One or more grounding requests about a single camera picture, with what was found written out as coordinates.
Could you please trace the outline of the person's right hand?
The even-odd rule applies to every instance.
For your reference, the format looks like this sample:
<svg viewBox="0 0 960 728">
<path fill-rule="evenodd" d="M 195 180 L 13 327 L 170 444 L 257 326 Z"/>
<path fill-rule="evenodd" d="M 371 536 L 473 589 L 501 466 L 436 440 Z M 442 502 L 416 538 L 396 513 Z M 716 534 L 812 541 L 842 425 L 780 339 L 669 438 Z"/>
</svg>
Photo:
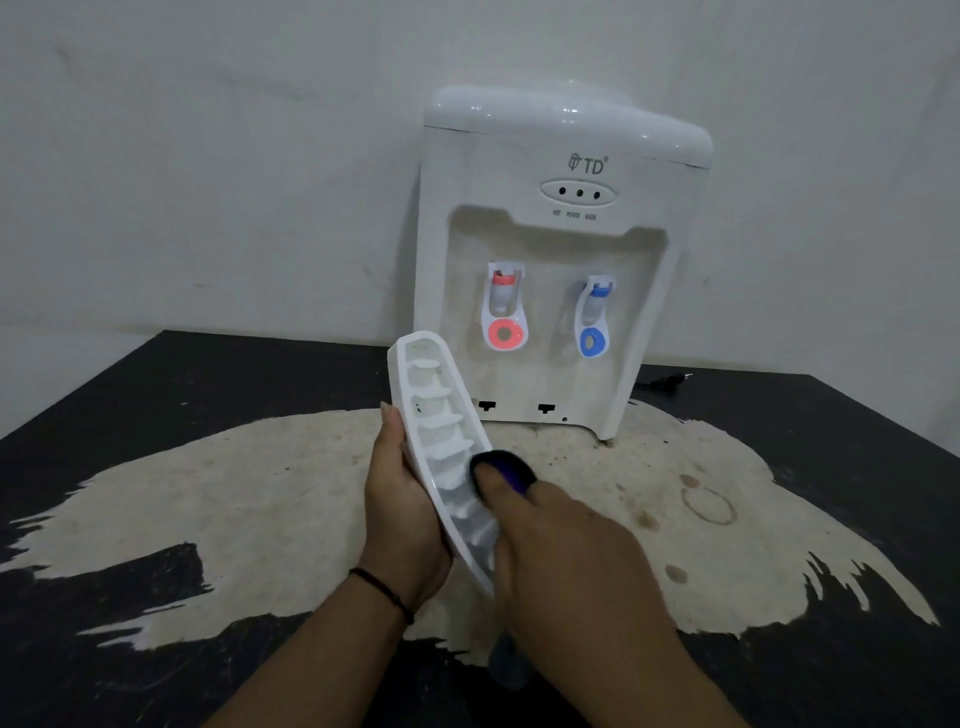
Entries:
<svg viewBox="0 0 960 728">
<path fill-rule="evenodd" d="M 577 639 L 677 636 L 632 532 L 551 482 L 534 482 L 525 498 L 526 525 L 498 524 L 494 591 L 511 637 L 541 674 Z"/>
</svg>

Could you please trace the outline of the person's left hand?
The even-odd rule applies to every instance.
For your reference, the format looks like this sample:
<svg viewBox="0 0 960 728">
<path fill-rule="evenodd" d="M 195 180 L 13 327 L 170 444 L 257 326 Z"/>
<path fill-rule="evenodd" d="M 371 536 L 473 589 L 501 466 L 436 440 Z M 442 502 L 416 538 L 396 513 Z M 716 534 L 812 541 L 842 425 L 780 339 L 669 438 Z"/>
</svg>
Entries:
<svg viewBox="0 0 960 728">
<path fill-rule="evenodd" d="M 417 613 L 447 582 L 452 554 L 425 487 L 411 468 L 379 467 L 379 432 L 364 488 L 366 537 L 357 566 Z"/>
</svg>

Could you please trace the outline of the dark blue cleaning cloth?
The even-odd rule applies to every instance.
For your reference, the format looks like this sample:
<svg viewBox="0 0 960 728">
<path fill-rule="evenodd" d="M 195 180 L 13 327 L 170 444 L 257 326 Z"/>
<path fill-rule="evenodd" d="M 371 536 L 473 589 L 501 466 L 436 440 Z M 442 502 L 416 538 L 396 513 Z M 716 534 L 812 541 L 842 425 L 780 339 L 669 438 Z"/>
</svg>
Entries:
<svg viewBox="0 0 960 728">
<path fill-rule="evenodd" d="M 519 455 L 503 449 L 494 449 L 480 452 L 471 456 L 467 466 L 471 486 L 480 498 L 484 500 L 478 479 L 475 474 L 476 467 L 486 464 L 496 470 L 503 480 L 508 483 L 510 489 L 517 494 L 525 497 L 530 487 L 538 481 L 532 467 L 529 466 Z"/>
</svg>

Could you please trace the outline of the white plastic drip tray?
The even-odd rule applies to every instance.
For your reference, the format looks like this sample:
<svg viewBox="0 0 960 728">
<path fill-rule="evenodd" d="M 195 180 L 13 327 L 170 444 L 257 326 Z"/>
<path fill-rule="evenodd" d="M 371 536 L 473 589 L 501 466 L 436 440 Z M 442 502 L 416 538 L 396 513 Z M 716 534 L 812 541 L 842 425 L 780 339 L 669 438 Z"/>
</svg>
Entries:
<svg viewBox="0 0 960 728">
<path fill-rule="evenodd" d="M 446 341 L 422 330 L 388 350 L 390 397 L 403 420 L 408 462 L 452 551 L 487 596 L 494 594 L 499 528 L 477 494 L 471 462 L 492 449 Z"/>
</svg>

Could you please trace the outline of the person's right forearm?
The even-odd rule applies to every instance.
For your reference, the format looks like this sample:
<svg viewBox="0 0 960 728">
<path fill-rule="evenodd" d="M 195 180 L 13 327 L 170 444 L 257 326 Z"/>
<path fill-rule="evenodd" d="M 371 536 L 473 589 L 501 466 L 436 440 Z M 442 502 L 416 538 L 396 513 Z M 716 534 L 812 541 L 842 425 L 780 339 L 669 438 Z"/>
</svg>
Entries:
<svg viewBox="0 0 960 728">
<path fill-rule="evenodd" d="M 751 728 L 674 633 L 577 638 L 541 672 L 591 728 Z"/>
</svg>

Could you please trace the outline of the person's left forearm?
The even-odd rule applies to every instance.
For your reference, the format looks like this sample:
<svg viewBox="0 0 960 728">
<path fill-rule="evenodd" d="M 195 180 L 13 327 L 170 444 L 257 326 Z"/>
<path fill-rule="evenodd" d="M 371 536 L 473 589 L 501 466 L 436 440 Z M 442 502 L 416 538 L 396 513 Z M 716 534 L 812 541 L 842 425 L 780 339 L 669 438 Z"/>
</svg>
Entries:
<svg viewBox="0 0 960 728">
<path fill-rule="evenodd" d="M 407 627 L 348 575 L 201 728 L 360 728 Z"/>
</svg>

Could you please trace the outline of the black wrist band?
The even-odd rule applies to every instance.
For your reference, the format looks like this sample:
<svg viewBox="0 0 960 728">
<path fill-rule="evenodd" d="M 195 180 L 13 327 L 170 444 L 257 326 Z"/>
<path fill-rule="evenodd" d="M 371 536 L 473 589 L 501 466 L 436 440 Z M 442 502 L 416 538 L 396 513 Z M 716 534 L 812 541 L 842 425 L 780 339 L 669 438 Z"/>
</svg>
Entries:
<svg viewBox="0 0 960 728">
<path fill-rule="evenodd" d="M 376 577 L 374 574 L 369 572 L 366 568 L 361 566 L 355 566 L 351 568 L 348 573 L 349 576 L 357 577 L 360 580 L 364 581 L 371 588 L 374 588 L 378 591 L 390 604 L 402 614 L 403 620 L 406 625 L 414 625 L 415 623 L 415 612 L 412 611 L 402 600 L 401 596 L 397 594 L 392 588 L 390 588 L 386 583 L 381 579 Z"/>
</svg>

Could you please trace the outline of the red hot water tap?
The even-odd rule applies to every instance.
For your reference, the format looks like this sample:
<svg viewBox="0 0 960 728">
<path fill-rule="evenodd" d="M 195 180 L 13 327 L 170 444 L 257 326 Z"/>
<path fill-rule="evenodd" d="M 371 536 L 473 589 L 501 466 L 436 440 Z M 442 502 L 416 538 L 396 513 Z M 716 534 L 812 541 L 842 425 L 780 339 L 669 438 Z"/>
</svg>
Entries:
<svg viewBox="0 0 960 728">
<path fill-rule="evenodd" d="M 516 261 L 489 261 L 481 305 L 486 346 L 505 354 L 520 350 L 529 340 L 523 304 L 525 266 Z"/>
</svg>

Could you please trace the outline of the blue cold water tap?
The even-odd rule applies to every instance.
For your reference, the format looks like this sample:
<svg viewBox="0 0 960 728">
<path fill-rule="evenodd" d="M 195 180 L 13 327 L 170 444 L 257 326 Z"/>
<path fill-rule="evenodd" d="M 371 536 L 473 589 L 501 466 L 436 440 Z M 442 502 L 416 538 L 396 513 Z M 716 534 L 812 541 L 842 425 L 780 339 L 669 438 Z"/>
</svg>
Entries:
<svg viewBox="0 0 960 728">
<path fill-rule="evenodd" d="M 610 346 L 607 306 L 616 286 L 611 274 L 587 277 L 574 310 L 577 350 L 584 359 L 600 358 Z"/>
</svg>

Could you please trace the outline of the white tabletop water dispenser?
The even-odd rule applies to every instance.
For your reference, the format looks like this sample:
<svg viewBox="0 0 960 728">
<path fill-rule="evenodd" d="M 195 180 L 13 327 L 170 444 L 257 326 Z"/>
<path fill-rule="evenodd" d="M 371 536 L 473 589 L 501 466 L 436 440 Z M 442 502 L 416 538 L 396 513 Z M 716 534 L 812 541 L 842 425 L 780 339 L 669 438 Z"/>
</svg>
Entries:
<svg viewBox="0 0 960 728">
<path fill-rule="evenodd" d="M 617 437 L 714 162 L 702 127 L 625 96 L 459 83 L 423 115 L 413 326 L 450 349 L 480 419 Z M 490 261 L 523 263 L 529 340 L 484 341 Z M 588 276 L 615 286 L 609 346 L 582 358 Z"/>
</svg>

